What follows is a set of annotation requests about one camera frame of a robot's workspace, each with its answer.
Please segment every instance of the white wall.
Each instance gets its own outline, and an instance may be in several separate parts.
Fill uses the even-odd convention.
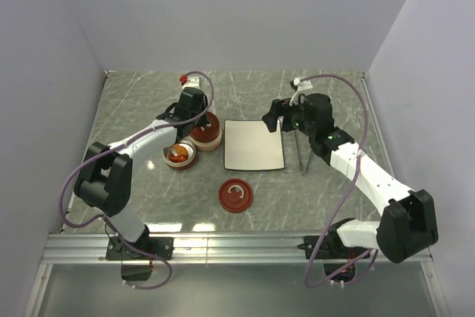
[[[475,316],[475,0],[407,0],[371,65],[397,175],[436,201],[453,316]]]
[[[367,70],[405,0],[68,0],[110,70]]]
[[[20,316],[104,73],[64,0],[0,0],[0,316]]]

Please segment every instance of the brown lid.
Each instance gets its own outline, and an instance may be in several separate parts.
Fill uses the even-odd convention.
[[[209,124],[196,127],[190,133],[190,137],[199,143],[210,143],[216,139],[220,133],[220,120],[211,111],[206,113],[206,117],[208,118]]]
[[[228,212],[240,213],[252,204],[252,188],[244,180],[232,178],[220,187],[219,198],[221,206]]]

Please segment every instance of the table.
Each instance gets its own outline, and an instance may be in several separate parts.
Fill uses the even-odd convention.
[[[139,131],[178,99],[184,72],[110,72],[99,101],[90,143],[107,144]],[[297,76],[324,71],[210,71],[215,87],[212,111],[224,120],[258,120],[275,98],[290,97],[289,82]],[[330,72],[344,76],[363,91],[364,79],[355,71]],[[356,95],[336,79],[314,80],[315,91],[332,99],[335,124],[356,140],[363,128],[362,107]],[[223,144],[211,152],[200,152],[196,165],[186,171],[170,169],[161,150],[142,163],[132,183],[131,206],[152,232],[249,232],[322,229],[349,180],[314,157],[301,175],[310,149],[306,137],[283,133],[285,169],[239,172],[223,168]],[[367,154],[386,169],[384,155],[373,121]],[[254,190],[249,209],[233,214],[221,208],[217,192],[229,178],[246,180]],[[80,199],[74,199],[70,219],[84,221],[96,214]],[[377,220],[378,212],[356,189],[336,220],[354,217]],[[104,223],[69,233],[98,233]]]

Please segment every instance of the cable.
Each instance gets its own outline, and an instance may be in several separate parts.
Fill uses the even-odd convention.
[[[167,124],[163,124],[163,125],[159,125],[159,126],[156,126],[154,128],[148,128],[148,129],[145,129],[143,131],[140,131],[139,133],[137,133],[136,135],[134,135],[131,139],[129,139],[127,142],[124,142],[114,148],[110,148],[108,149],[107,151],[104,151],[102,152],[101,154],[98,154],[96,156],[93,156],[89,159],[87,159],[86,161],[84,161],[83,163],[81,163],[79,166],[77,166],[69,175],[68,177],[66,177],[66,181],[64,182],[62,188],[61,188],[61,192],[59,194],[59,202],[58,202],[58,210],[59,210],[59,216],[61,217],[62,221],[64,224],[66,224],[67,226],[71,227],[71,228],[83,228],[85,226],[87,226],[88,224],[91,224],[93,221],[95,221],[96,219],[99,219],[99,218],[102,218],[104,219],[104,221],[107,223],[107,225],[110,226],[110,228],[116,233],[116,236],[120,239],[120,241],[122,241],[122,243],[127,247],[129,248],[132,252],[135,252],[137,254],[141,254],[147,258],[150,258],[150,259],[153,259],[153,260],[156,260],[156,261],[160,261],[162,263],[164,263],[167,268],[168,268],[168,276],[167,278],[162,281],[161,283],[157,284],[157,285],[154,285],[154,286],[137,286],[137,285],[133,285],[132,283],[130,282],[126,282],[126,284],[128,286],[131,286],[132,288],[134,289],[138,289],[138,290],[152,290],[152,289],[156,289],[158,287],[161,287],[163,285],[165,285],[171,278],[171,274],[172,274],[172,268],[171,268],[171,265],[169,262],[167,262],[165,259],[159,257],[159,256],[156,256],[156,255],[152,255],[152,254],[149,254],[147,252],[143,252],[142,250],[140,249],[137,249],[136,247],[132,246],[126,239],[124,239],[123,236],[120,235],[120,233],[117,231],[117,229],[115,228],[115,226],[112,224],[112,222],[109,221],[109,219],[107,219],[107,217],[103,214],[98,214],[98,215],[94,215],[92,218],[88,219],[87,221],[83,222],[83,223],[73,223],[71,222],[70,220],[68,220],[68,218],[66,217],[66,212],[65,212],[65,209],[64,209],[64,201],[65,201],[65,194],[66,194],[66,191],[68,190],[68,187],[69,187],[69,184],[71,183],[71,181],[75,178],[75,176],[77,175],[77,173],[79,171],[81,171],[84,167],[96,162],[98,159],[101,159],[103,157],[106,157],[108,156],[109,154],[112,154],[114,153],[115,151],[119,151],[119,150],[122,150],[123,148],[125,148],[126,146],[128,145],[131,145],[133,144],[135,141],[137,141],[138,139],[140,139],[141,137],[151,133],[152,131],[156,131],[156,130],[159,130],[159,129],[163,129],[163,128],[169,128],[171,126],[179,126],[179,125],[185,125],[185,124],[189,124],[190,122],[194,122],[195,120],[197,119],[200,119],[203,115],[206,114],[206,112],[211,108],[212,106],[212,103],[213,103],[213,99],[214,99],[214,86],[213,86],[213,82],[211,80],[211,78],[204,72],[202,71],[190,71],[188,73],[185,73],[184,76],[188,77],[188,76],[191,76],[193,74],[196,74],[198,76],[203,76],[209,83],[209,90],[210,90],[210,96],[209,96],[209,101],[208,101],[208,105],[203,109],[203,111],[201,113],[199,113],[198,115],[190,118],[190,119],[187,119],[187,120],[183,120],[181,122],[170,122],[170,123],[167,123]]]
[[[363,127],[363,135],[361,137],[361,141],[358,145],[358,156],[356,157],[356,170],[355,170],[355,176],[353,177],[353,179],[351,180],[351,184],[350,184],[350,187],[348,188],[348,190],[346,191],[346,193],[343,195],[343,198],[340,199],[340,201],[338,202],[338,204],[336,205],[335,209],[333,210],[331,216],[330,216],[330,219],[327,221],[327,224],[324,228],[324,231],[320,234],[320,237],[318,237],[318,240],[317,240],[317,244],[315,245],[315,247],[313,248],[313,251],[312,251],[312,254],[310,256],[310,259],[309,259],[309,262],[307,264],[307,266],[305,267],[305,273],[304,273],[304,283],[305,283],[305,286],[307,287],[310,287],[310,288],[313,288],[313,287],[317,287],[321,284],[323,284],[324,282],[326,281],[330,281],[332,277],[336,276],[340,271],[342,271],[343,269],[346,269],[347,267],[353,265],[354,263],[356,263],[357,261],[361,260],[366,254],[368,254],[369,252],[371,252],[371,249],[367,250],[364,254],[361,254],[360,256],[358,256],[357,258],[354,258],[353,260],[349,261],[347,264],[345,264],[344,266],[342,266],[340,269],[337,269],[335,272],[333,272],[332,274],[326,276],[325,278],[322,278],[320,281],[317,281],[316,283],[314,284],[311,284],[309,282],[309,276],[310,276],[310,273],[312,271],[312,265],[313,265],[313,261],[315,260],[315,257],[317,256],[317,253],[320,249],[320,246],[322,245],[323,243],[323,240],[325,238],[325,235],[327,235],[328,233],[328,230],[330,229],[330,226],[332,225],[332,222],[333,220],[335,219],[336,215],[338,214],[338,211],[340,210],[340,208],[343,206],[343,204],[346,202],[347,198],[351,195],[351,192],[353,192],[354,188],[356,187],[356,181],[358,180],[358,177],[359,177],[359,174],[361,172],[361,149],[363,148],[365,142],[366,142],[366,137],[367,137],[367,134],[368,134],[368,128],[369,128],[369,120],[368,120],[368,110],[366,108],[366,102],[364,101],[364,98],[363,96],[361,95],[361,93],[358,91],[358,89],[354,86],[353,83],[351,83],[348,79],[342,77],[342,76],[338,76],[338,75],[335,75],[335,74],[316,74],[316,75],[313,75],[313,76],[307,76],[303,79],[301,79],[301,82],[305,82],[305,81],[310,81],[311,79],[317,79],[317,78],[326,78],[326,77],[330,77],[330,78],[334,78],[334,79],[338,79],[344,83],[346,83],[351,89],[353,92],[355,92],[356,96],[358,97],[362,107],[363,107],[363,116],[364,116],[364,127]],[[371,267],[373,267],[374,265],[374,262],[376,260],[376,256],[378,255],[378,251],[376,250],[374,256],[373,256],[373,259],[372,261],[370,262],[370,265],[368,266],[367,270],[364,271],[364,273],[357,277],[356,279],[354,279],[353,281],[351,281],[352,284],[354,284],[355,282],[361,280],[361,278],[363,278],[371,269]]]

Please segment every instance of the gray marble surface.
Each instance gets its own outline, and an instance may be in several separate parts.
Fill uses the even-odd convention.
[[[215,101],[212,111],[224,120],[258,120],[275,98],[292,95],[289,82],[297,76],[323,71],[211,71]],[[333,72],[362,89],[356,72]],[[147,126],[177,100],[178,79],[183,72],[112,72],[105,83],[91,132],[91,142],[112,143]],[[363,128],[362,108],[355,94],[335,79],[314,80],[315,91],[332,99],[335,123],[356,140]],[[142,163],[132,184],[131,205],[155,232],[245,232],[264,230],[321,229],[349,185],[343,175],[314,157],[305,176],[300,174],[298,156],[305,163],[310,153],[302,134],[283,133],[285,169],[239,172],[223,168],[223,144],[211,152],[200,152],[195,166],[174,171],[157,153]],[[374,124],[364,150],[385,167]],[[243,213],[223,210],[217,199],[220,185],[229,178],[246,180],[254,190],[254,202]],[[80,199],[73,201],[71,220],[83,221],[95,211]],[[378,219],[370,201],[356,189],[337,216]],[[103,223],[67,232],[103,232]]]

